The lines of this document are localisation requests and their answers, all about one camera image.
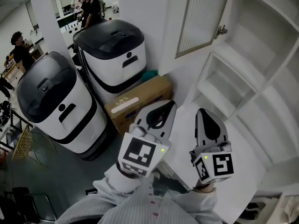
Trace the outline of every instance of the door hinge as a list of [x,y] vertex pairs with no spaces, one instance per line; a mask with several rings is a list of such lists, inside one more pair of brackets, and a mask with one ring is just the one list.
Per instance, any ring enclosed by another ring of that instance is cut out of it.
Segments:
[[227,29],[225,29],[225,25],[223,25],[223,27],[222,26],[219,26],[218,27],[218,30],[217,30],[217,33],[216,33],[216,36],[215,36],[215,40],[218,38],[218,36],[219,35],[224,35],[224,34],[226,34],[228,32],[228,30]]

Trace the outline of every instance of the white robot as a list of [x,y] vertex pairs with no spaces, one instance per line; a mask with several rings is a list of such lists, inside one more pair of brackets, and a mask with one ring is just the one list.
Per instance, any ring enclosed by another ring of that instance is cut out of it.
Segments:
[[[168,140],[177,105],[158,101],[139,112],[125,133],[118,162],[121,169],[148,177],[171,147]],[[198,145],[190,152],[202,184],[220,182],[234,173],[232,150],[223,122],[213,113],[199,109],[195,137]]]

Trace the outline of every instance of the cabinet door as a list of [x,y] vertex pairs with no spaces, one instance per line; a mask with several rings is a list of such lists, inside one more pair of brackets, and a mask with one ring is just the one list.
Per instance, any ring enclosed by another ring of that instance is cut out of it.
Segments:
[[227,22],[232,0],[168,0],[159,74],[164,75],[213,50]]

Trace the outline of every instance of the striped shirt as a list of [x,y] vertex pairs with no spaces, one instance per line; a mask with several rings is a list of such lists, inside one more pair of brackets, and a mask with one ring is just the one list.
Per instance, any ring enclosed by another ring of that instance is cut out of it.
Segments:
[[105,178],[94,181],[97,194],[89,194],[71,206],[56,224],[71,224],[101,217],[99,224],[221,224],[213,212],[216,190],[211,193],[169,190],[154,196],[154,176],[130,179],[113,165]]

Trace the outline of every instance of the cardboard box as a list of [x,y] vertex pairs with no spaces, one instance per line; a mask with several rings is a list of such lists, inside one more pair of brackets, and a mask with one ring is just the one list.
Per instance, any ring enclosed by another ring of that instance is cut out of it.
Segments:
[[106,104],[105,109],[118,132],[124,135],[143,107],[171,96],[172,84],[166,77],[156,76]]

